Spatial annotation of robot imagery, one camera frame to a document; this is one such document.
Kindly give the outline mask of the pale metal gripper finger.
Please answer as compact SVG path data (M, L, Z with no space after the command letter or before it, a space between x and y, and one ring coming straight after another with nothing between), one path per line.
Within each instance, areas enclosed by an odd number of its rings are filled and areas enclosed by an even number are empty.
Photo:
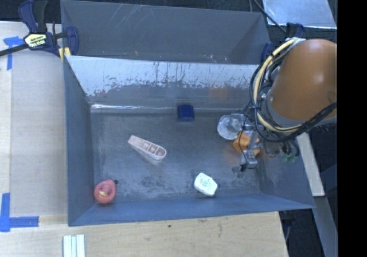
M233 174L238 177L242 178L246 174L247 170L252 170L255 167L257 167L257 160L250 160L245 161L244 163L239 164L238 166L235 166L232 168Z
M242 152L242 158L240 160L241 166L254 166L255 165L255 153L252 150L244 150Z

